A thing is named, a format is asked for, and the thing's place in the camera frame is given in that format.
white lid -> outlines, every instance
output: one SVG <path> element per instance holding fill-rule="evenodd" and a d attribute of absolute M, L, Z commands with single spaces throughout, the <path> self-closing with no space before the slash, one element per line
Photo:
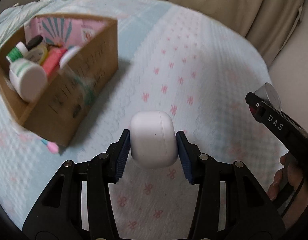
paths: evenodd
<path fill-rule="evenodd" d="M 29 52 L 23 42 L 19 42 L 15 47 L 22 53 L 23 57 Z"/>
<path fill-rule="evenodd" d="M 9 76 L 19 96 L 26 102 L 34 101 L 48 82 L 44 69 L 24 58 L 11 64 Z"/>
<path fill-rule="evenodd" d="M 70 61 L 70 59 L 77 54 L 80 49 L 80 46 L 74 46 L 73 48 L 70 48 L 67 52 L 65 52 L 60 59 L 60 68 L 63 68 Z"/>

metal screw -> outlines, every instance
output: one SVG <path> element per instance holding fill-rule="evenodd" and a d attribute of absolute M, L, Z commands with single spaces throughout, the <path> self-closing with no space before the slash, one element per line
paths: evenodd
<path fill-rule="evenodd" d="M 105 160 L 109 155 L 107 153 L 100 153 L 98 155 L 98 158 L 101 160 Z"/>
<path fill-rule="evenodd" d="M 199 155 L 199 158 L 205 161 L 208 160 L 208 155 L 206 153 L 202 153 L 201 155 Z"/>
<path fill-rule="evenodd" d="M 63 165 L 65 166 L 65 167 L 70 167 L 71 165 L 72 165 L 72 161 L 70 161 L 70 160 L 67 160 L 67 161 L 65 161 L 64 163 L 63 163 Z"/>
<path fill-rule="evenodd" d="M 235 166 L 238 167 L 238 168 L 242 168 L 242 167 L 244 167 L 244 163 L 242 163 L 241 161 L 237 161 L 237 162 L 235 162 Z"/>

white earbuds case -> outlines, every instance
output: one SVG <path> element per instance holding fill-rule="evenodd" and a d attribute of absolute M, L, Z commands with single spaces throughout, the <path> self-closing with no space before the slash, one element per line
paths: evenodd
<path fill-rule="evenodd" d="M 131 154 L 137 166 L 157 169 L 171 166 L 178 157 L 173 121 L 162 111 L 142 111 L 130 123 Z"/>

white bottle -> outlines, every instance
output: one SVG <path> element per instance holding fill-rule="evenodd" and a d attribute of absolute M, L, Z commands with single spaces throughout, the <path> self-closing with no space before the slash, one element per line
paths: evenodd
<path fill-rule="evenodd" d="M 130 122 L 131 154 L 137 166 L 157 169 L 171 166 L 178 157 L 172 119 L 162 111 L 142 111 Z"/>
<path fill-rule="evenodd" d="M 48 83 L 44 69 L 25 58 L 12 62 L 9 77 L 19 96 L 26 102 L 34 101 Z"/>
<path fill-rule="evenodd" d="M 34 63 L 37 63 L 39 65 L 42 65 L 44 60 L 46 60 L 46 58 L 48 57 L 48 55 L 49 55 L 49 51 L 46 48 L 46 45 L 44 43 L 41 43 L 38 46 L 31 49 L 24 56 L 24 58 Z"/>
<path fill-rule="evenodd" d="M 23 42 L 19 42 L 15 47 L 6 55 L 6 59 L 11 64 L 19 58 L 23 58 L 28 53 L 27 47 Z"/>

bedsheet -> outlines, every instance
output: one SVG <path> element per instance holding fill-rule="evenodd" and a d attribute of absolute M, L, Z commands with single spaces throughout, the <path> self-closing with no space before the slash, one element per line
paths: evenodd
<path fill-rule="evenodd" d="M 164 1 L 41 0 L 0 15 L 0 46 L 35 14 L 49 12 L 117 17 L 119 70 L 70 146 L 57 155 L 34 134 L 15 129 L 0 97 L 0 203 L 19 228 L 65 160 L 83 162 L 106 151 L 143 110 L 167 112 L 175 131 L 184 130 L 201 152 L 227 163 L 242 160 L 264 188 L 269 186 L 286 149 L 245 103 L 248 92 L 270 82 L 248 41 L 201 13 Z M 110 185 L 121 238 L 186 238 L 197 192 L 179 160 L 169 168 L 142 170 L 129 156 L 123 177 Z M 224 197 L 221 203 L 220 227 Z M 82 221 L 88 229 L 86 184 Z"/>

